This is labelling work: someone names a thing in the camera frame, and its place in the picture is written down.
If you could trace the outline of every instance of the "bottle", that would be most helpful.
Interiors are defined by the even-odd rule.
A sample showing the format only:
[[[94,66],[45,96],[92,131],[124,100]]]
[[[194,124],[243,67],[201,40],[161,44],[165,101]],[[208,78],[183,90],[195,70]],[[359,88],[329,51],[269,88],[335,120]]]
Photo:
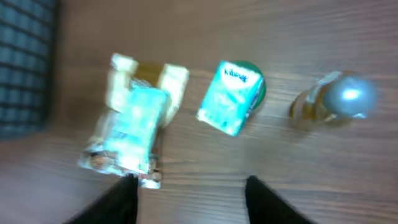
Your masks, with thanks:
[[[307,130],[341,126],[367,118],[376,105],[377,91],[370,81],[351,71],[332,72],[296,97],[289,110],[290,123]]]

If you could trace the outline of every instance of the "green object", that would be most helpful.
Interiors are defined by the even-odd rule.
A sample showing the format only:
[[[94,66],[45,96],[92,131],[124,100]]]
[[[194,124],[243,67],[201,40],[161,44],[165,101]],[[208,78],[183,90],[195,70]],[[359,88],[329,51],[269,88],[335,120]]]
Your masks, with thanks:
[[[266,79],[264,77],[264,75],[262,74],[260,68],[258,68],[257,66],[255,66],[253,63],[245,61],[245,60],[235,60],[232,61],[232,63],[234,63],[237,66],[240,67],[244,67],[247,68],[249,70],[252,70],[258,74],[260,74],[264,80],[264,82],[262,83],[262,88],[260,90],[259,96],[257,98],[256,104],[253,106],[253,110],[257,109],[259,107],[259,105],[261,104],[261,102],[264,100],[264,98],[266,97],[266,91],[267,91],[267,83],[266,83]]]

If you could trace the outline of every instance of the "wooden table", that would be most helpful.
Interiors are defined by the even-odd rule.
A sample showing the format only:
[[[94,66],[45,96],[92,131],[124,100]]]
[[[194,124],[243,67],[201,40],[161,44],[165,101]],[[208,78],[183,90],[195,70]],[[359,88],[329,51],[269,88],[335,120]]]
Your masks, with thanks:
[[[248,223],[250,174],[316,222],[397,223],[397,11],[396,0],[65,1],[52,124],[0,143],[2,223],[60,223],[117,181],[76,166],[113,52],[191,71],[167,128],[164,188],[141,190],[141,223]],[[232,138],[195,115],[220,60],[235,59],[255,63],[268,91]],[[342,69],[378,84],[373,118],[310,134],[288,128],[292,100]]]

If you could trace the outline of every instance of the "plastic crate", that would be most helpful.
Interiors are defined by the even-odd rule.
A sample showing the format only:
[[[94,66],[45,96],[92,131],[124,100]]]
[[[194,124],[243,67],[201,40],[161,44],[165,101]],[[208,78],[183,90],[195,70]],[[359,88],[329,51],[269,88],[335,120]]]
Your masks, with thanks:
[[[58,0],[0,1],[0,139],[45,126],[58,12]]]

